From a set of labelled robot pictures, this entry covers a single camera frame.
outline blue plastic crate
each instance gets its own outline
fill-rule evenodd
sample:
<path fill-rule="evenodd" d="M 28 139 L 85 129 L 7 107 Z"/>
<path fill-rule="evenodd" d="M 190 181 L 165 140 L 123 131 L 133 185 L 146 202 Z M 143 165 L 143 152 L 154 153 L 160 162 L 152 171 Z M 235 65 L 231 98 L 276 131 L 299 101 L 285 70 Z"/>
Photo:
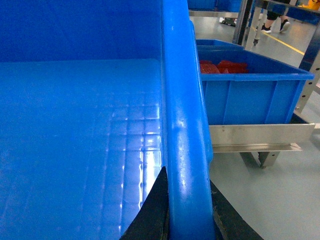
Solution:
<path fill-rule="evenodd" d="M 187 1 L 1 3 L 0 239 L 118 240 L 162 166 L 170 238 L 212 239 Z"/>
<path fill-rule="evenodd" d="M 287 16 L 290 18 L 294 18 L 309 24 L 317 25 L 320 22 L 320 17 L 316 15 L 312 15 L 311 13 L 306 11 L 305 8 L 290 8 Z"/>
<path fill-rule="evenodd" d="M 314 75 L 246 50 L 201 50 L 200 60 L 247 63 L 245 74 L 202 74 L 209 125 L 287 124 Z"/>
<path fill-rule="evenodd" d="M 189 9 L 213 10 L 217 5 L 217 0 L 187 0 Z"/>
<path fill-rule="evenodd" d="M 243 50 L 244 47 L 238 44 L 216 40 L 216 39 L 197 39 L 197 49 L 208 50 Z"/>
<path fill-rule="evenodd" d="M 237 13 L 240 11 L 241 2 L 242 0 L 217 0 L 217 9 Z"/>

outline person's leg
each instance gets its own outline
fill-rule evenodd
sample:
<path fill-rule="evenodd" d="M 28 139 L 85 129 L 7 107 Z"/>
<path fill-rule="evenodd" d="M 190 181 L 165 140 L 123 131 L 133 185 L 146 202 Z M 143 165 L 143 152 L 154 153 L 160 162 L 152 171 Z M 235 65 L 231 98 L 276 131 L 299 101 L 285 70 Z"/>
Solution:
<path fill-rule="evenodd" d="M 263 24 L 261 31 L 264 33 L 271 33 L 271 25 L 274 21 L 279 17 L 279 14 L 274 13 L 272 11 L 268 11 L 266 15 L 266 22 Z"/>
<path fill-rule="evenodd" d="M 283 23 L 285 20 L 288 20 L 287 16 L 280 16 L 281 22 Z"/>
<path fill-rule="evenodd" d="M 264 23 L 264 26 L 268 29 L 271 27 L 271 25 L 274 23 L 275 20 L 269 20 L 267 19 Z"/>

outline grid pattern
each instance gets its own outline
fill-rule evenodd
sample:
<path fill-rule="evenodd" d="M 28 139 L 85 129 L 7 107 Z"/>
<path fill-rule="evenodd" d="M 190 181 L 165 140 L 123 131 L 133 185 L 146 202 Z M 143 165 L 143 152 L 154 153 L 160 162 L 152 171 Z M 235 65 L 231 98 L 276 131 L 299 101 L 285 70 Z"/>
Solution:
<path fill-rule="evenodd" d="M 0 238 L 119 239 L 162 166 L 159 62 L 0 69 Z"/>

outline sneaker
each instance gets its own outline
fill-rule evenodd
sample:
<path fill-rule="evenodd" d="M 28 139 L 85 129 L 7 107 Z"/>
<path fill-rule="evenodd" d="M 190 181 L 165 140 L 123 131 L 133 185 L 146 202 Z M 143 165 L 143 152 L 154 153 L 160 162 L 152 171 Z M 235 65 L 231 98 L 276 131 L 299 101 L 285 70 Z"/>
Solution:
<path fill-rule="evenodd" d="M 283 23 L 281 23 L 280 26 L 280 33 L 283 33 L 284 31 L 287 31 L 288 28 L 290 27 L 290 22 L 288 22 L 288 20 L 284 20 Z"/>
<path fill-rule="evenodd" d="M 271 27 L 266 28 L 266 26 L 263 24 L 261 32 L 269 34 L 271 33 Z"/>

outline plastic bin rim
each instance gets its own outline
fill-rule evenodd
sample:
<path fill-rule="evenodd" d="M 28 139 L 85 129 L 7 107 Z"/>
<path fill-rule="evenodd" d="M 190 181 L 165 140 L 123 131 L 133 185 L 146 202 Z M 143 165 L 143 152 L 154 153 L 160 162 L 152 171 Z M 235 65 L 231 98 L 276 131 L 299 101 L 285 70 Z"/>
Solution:
<path fill-rule="evenodd" d="M 313 80 L 312 73 L 214 73 L 201 74 L 202 81 L 301 81 Z"/>

